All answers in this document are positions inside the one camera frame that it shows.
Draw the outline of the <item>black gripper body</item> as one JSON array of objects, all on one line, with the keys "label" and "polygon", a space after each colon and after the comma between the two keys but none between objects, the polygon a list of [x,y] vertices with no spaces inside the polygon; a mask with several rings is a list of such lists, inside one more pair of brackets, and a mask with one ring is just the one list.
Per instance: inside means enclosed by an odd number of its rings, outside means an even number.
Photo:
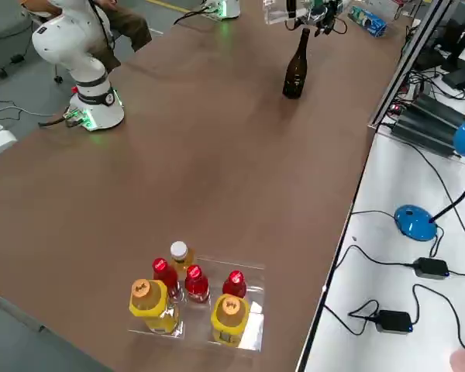
[{"label": "black gripper body", "polygon": [[323,5],[326,9],[324,22],[333,21],[342,12],[342,0],[324,1]]}]

